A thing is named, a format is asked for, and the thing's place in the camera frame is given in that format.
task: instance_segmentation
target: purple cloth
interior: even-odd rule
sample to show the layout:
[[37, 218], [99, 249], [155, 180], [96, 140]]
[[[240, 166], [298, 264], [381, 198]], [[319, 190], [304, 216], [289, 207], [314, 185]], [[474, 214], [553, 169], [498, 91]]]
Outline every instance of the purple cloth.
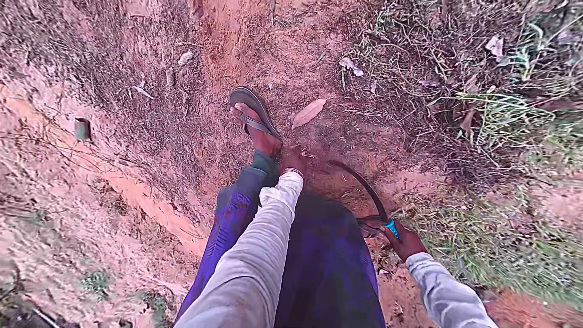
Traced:
[[[266, 175], [244, 168], [233, 186], [219, 192], [201, 265], [176, 320], [255, 216]], [[339, 203], [304, 192], [291, 225], [275, 327], [323, 326], [385, 327], [385, 322], [373, 262], [354, 215]]]

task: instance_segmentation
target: red dirt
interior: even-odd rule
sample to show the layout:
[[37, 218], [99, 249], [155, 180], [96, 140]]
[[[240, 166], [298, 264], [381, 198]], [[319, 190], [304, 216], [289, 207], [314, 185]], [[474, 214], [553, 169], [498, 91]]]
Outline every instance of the red dirt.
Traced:
[[[401, 128], [366, 123], [347, 111], [369, 95], [346, 97], [336, 62], [351, 46], [355, 31], [368, 24], [362, 13], [381, 4], [273, 4], [20, 4], [32, 17], [18, 17], [22, 25], [2, 48], [7, 64], [1, 71], [0, 125], [6, 135], [25, 139], [2, 139], [2, 163], [10, 166], [4, 176], [12, 186], [4, 192], [38, 200], [26, 205], [28, 211], [71, 212], [55, 216], [55, 226], [39, 228], [62, 234], [58, 239], [64, 240], [66, 258], [40, 245], [30, 225], [22, 228], [21, 236], [10, 228], [10, 216], [3, 216], [0, 242], [7, 243], [7, 258], [27, 281], [27, 297], [48, 313], [87, 326], [121, 319], [151, 326], [152, 311], [135, 297], [137, 290], [151, 289], [166, 297], [169, 317], [175, 314], [194, 280], [216, 194], [251, 159], [252, 143], [228, 111], [229, 90], [237, 85], [261, 94], [286, 145], [304, 145], [317, 156], [308, 188], [339, 200], [357, 217], [375, 214], [371, 200], [355, 179], [326, 167], [327, 159], [342, 160], [363, 172], [388, 210], [406, 205], [399, 200], [404, 191], [431, 195], [447, 182], [438, 167], [432, 172], [418, 169], [423, 160], [403, 149]], [[18, 40], [29, 40], [29, 48], [19, 48]], [[195, 57], [179, 67], [176, 63], [186, 51]], [[170, 68], [175, 72], [172, 86], [166, 85]], [[130, 88], [141, 82], [155, 100]], [[322, 113], [292, 131], [292, 114], [319, 98], [328, 99]], [[74, 140], [75, 117], [91, 121], [92, 144]], [[100, 194], [97, 182], [111, 189], [99, 189], [107, 191]], [[119, 195], [129, 210], [112, 214], [107, 200]], [[374, 258], [382, 242], [368, 244]], [[35, 256], [36, 248], [29, 245], [43, 251]], [[387, 323], [434, 327], [406, 269], [394, 264], [384, 268], [388, 274], [378, 276]], [[64, 269], [55, 272], [50, 267]], [[78, 288], [95, 268], [115, 276], [109, 302], [95, 303]], [[532, 320], [532, 312], [510, 317], [525, 308], [513, 302], [514, 297], [503, 292], [489, 306], [492, 316], [521, 327], [562, 322], [550, 316]]]

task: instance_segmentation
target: foot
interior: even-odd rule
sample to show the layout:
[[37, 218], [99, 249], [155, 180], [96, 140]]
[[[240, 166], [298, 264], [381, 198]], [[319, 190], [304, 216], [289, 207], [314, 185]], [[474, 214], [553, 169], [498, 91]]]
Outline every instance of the foot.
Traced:
[[[231, 107], [231, 114], [233, 114], [235, 121], [241, 125], [243, 125], [243, 122], [241, 122], [241, 114], [245, 114], [249, 118], [261, 122], [259, 114], [244, 103], [236, 103], [235, 107]], [[273, 135], [257, 130], [250, 125], [247, 126], [247, 130], [251, 135], [255, 149], [264, 151], [271, 158], [276, 158], [276, 156], [282, 151], [281, 140]]]

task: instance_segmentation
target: toe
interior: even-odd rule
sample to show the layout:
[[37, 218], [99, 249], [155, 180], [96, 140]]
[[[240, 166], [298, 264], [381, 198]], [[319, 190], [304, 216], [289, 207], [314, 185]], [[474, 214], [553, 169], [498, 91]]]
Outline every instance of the toe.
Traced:
[[245, 103], [236, 103], [235, 108], [240, 110], [243, 114], [247, 115], [248, 117], [251, 117], [254, 120], [261, 121], [259, 114], [257, 114], [257, 112], [254, 111], [253, 109], [249, 108], [249, 106], [247, 106]]
[[241, 114], [242, 112], [234, 107], [231, 107], [231, 114], [233, 115], [233, 118], [235, 119], [235, 122], [237, 123], [241, 123]]

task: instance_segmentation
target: vegetation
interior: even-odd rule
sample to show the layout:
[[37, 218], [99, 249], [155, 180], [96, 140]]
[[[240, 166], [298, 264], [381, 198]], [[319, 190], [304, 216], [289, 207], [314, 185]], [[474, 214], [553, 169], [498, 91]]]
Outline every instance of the vegetation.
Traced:
[[172, 327], [172, 321], [168, 317], [166, 310], [168, 309], [168, 302], [166, 298], [155, 291], [141, 291], [139, 298], [146, 303], [153, 311], [153, 321], [156, 328]]
[[81, 288], [97, 295], [99, 300], [109, 299], [107, 290], [109, 288], [110, 276], [105, 270], [96, 270], [88, 273], [81, 280]]
[[[339, 86], [368, 99], [353, 112], [398, 125], [413, 154], [457, 177], [438, 197], [406, 195], [396, 215], [456, 278], [583, 306], [583, 245], [530, 194], [583, 166], [582, 12], [467, 6], [385, 2], [346, 54], [368, 78], [342, 72]], [[493, 36], [503, 55], [484, 48]]]

